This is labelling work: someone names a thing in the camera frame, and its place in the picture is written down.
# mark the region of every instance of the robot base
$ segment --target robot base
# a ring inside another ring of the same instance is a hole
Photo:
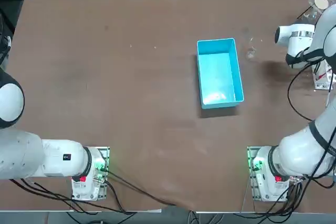
[[[315,90],[329,90],[332,76],[331,66],[323,60],[319,65],[312,66],[311,70],[313,72]],[[336,74],[333,75],[332,82],[336,82]]]
[[[110,147],[88,147],[91,156],[91,169],[86,177],[81,177],[80,181],[71,179],[72,198],[76,200],[96,201],[106,199],[107,186],[104,181],[107,174],[99,169],[108,169]]]
[[[270,146],[247,147],[248,167],[253,200],[286,201],[287,193],[279,196],[289,187],[289,181],[276,181],[268,166]]]

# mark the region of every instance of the small sticker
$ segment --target small sticker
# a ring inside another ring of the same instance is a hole
[[[71,160],[71,154],[63,154],[63,161]]]

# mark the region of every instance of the gray floor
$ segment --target gray floor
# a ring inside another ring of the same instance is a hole
[[[0,0],[0,8],[6,13],[8,19],[15,26],[19,17],[20,9],[23,0]],[[118,223],[123,220],[125,216],[123,214],[117,214],[114,212],[102,212],[95,216],[87,216],[85,214],[75,214],[71,215],[76,218],[80,223],[87,224],[92,220],[105,220],[108,223]],[[138,213],[134,217],[125,221],[125,224],[131,223],[176,223],[185,224],[187,223],[188,211],[177,207],[167,207],[163,209],[162,213]],[[197,215],[200,218],[200,224],[208,223],[209,220],[214,215],[202,214]],[[0,212],[0,224],[74,224],[73,221],[64,212]],[[243,219],[232,214],[225,214],[221,223],[258,223],[258,220]],[[336,215],[322,215],[322,214],[293,214],[293,216],[286,222],[287,224],[297,224],[297,223],[336,223]]]

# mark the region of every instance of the metal mounting plate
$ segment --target metal mounting plate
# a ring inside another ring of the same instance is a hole
[[[105,169],[109,169],[109,162],[110,162],[110,147],[107,146],[92,146],[99,150],[101,156],[105,160]],[[107,180],[107,174],[104,173],[103,179]],[[106,199],[107,196],[107,185],[103,184],[100,186],[98,200]]]
[[[250,184],[252,189],[252,199],[255,201],[261,201],[261,195],[258,189],[258,183],[256,179],[256,175],[252,170],[252,161],[257,156],[259,149],[262,146],[248,146],[247,147],[247,162],[248,162],[248,169],[250,172]]]

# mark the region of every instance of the cable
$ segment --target cable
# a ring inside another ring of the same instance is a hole
[[[117,224],[122,224],[123,222],[127,221],[128,219],[132,218],[134,215],[136,215],[137,213],[133,213],[132,215],[128,216],[127,218],[123,219],[122,221],[119,221]]]
[[[219,223],[221,223],[221,221],[223,220],[223,218],[224,218],[224,214],[222,214],[222,216],[220,217],[220,219],[219,219],[217,222],[215,222],[214,224],[219,224]]]
[[[132,212],[127,212],[125,209],[123,209],[123,207],[121,206],[121,203],[120,203],[120,200],[118,198],[118,195],[117,195],[117,192],[115,191],[114,187],[112,186],[112,184],[110,182],[108,182],[107,180],[105,180],[105,183],[111,188],[113,194],[114,194],[114,197],[115,197],[115,200],[117,202],[117,205],[120,209],[120,211],[122,211],[123,214],[125,215],[132,215],[133,213]]]
[[[329,105],[330,92],[331,92],[333,81],[334,81],[334,72],[331,72],[331,80],[330,80],[330,85],[329,85],[327,100],[325,101],[325,107],[328,107],[328,105]]]
[[[73,216],[71,216],[71,214],[69,214],[68,212],[65,212],[71,219],[73,219],[75,222],[77,222],[78,224],[82,224],[80,223],[78,220],[76,220]]]
[[[195,219],[196,219],[196,221],[197,221],[197,224],[200,224],[200,223],[199,223],[200,221],[199,221],[198,218],[196,217],[195,212],[192,211],[191,214],[194,215],[194,217],[195,217]]]
[[[295,76],[294,78],[290,81],[289,85],[288,85],[288,89],[287,89],[287,99],[288,99],[288,102],[289,102],[289,105],[291,106],[291,108],[302,118],[308,120],[308,121],[312,121],[312,119],[302,115],[292,104],[291,100],[290,100],[290,97],[289,97],[289,90],[290,90],[290,87],[292,86],[293,82],[296,80],[296,78],[301,74],[303,73],[306,69],[308,69],[309,67],[311,67],[313,64],[313,62],[311,63],[308,63],[307,65],[305,65]]]
[[[101,206],[101,205],[97,205],[97,204],[94,204],[94,203],[91,203],[91,202],[88,202],[88,201],[81,201],[81,200],[76,200],[76,199],[71,199],[71,200],[68,200],[68,199],[59,199],[59,198],[51,197],[51,196],[48,196],[48,195],[40,194],[40,193],[37,193],[35,191],[32,191],[32,190],[24,187],[23,185],[21,185],[19,182],[15,181],[14,179],[10,179],[10,181],[12,183],[14,183],[15,185],[17,185],[18,187],[20,187],[22,190],[27,191],[27,192],[29,192],[31,194],[34,194],[34,195],[37,195],[37,196],[41,196],[41,197],[48,198],[48,199],[53,199],[53,200],[61,200],[61,201],[65,200],[65,201],[72,201],[72,202],[75,201],[75,202],[79,202],[79,203],[82,203],[82,204],[86,204],[86,205],[90,205],[90,206],[94,206],[94,207],[110,210],[110,211],[113,211],[113,212],[120,212],[120,213],[122,213],[122,211],[119,211],[119,210],[116,210],[116,209],[113,209],[113,208],[109,208],[109,207],[105,207],[105,206]]]
[[[159,203],[165,204],[165,205],[167,205],[167,206],[176,206],[176,205],[173,204],[173,203],[170,203],[170,202],[167,202],[167,201],[165,201],[165,200],[161,200],[161,199],[156,198],[155,196],[153,196],[153,195],[147,193],[146,191],[140,189],[139,187],[137,187],[137,186],[135,186],[135,185],[129,183],[128,181],[126,181],[126,180],[123,179],[122,177],[118,176],[117,174],[115,174],[115,173],[113,173],[113,172],[110,172],[109,170],[106,170],[106,169],[103,169],[103,168],[100,169],[100,170],[101,170],[102,172],[106,172],[106,173],[111,174],[112,176],[116,177],[117,179],[121,180],[121,181],[124,182],[125,184],[129,185],[130,187],[132,187],[133,189],[135,189],[135,190],[138,191],[139,193],[142,193],[142,194],[144,194],[144,195],[146,195],[146,196],[148,196],[148,197],[150,197],[150,198],[156,200],[156,201],[159,202]]]
[[[75,202],[73,199],[70,199],[64,195],[61,195],[61,194],[55,194],[49,190],[47,190],[45,187],[43,187],[42,185],[36,183],[36,182],[33,182],[33,184],[37,185],[38,187],[42,188],[42,190],[34,187],[34,186],[31,186],[30,184],[27,183],[27,181],[25,181],[24,179],[21,179],[21,181],[27,186],[29,187],[30,189],[33,189],[35,191],[39,191],[41,193],[46,193],[46,194],[50,194],[50,195],[54,195],[55,197],[59,198],[62,197],[66,200],[70,200],[71,202],[73,202],[81,211],[77,210],[75,207],[73,207],[71,204],[67,203],[65,200],[62,200],[65,204],[67,204],[70,208],[72,208],[74,211],[76,212],[80,212],[80,213],[84,213],[84,214],[87,214],[87,215],[96,215],[97,213],[91,213],[91,212],[86,212],[77,202]]]

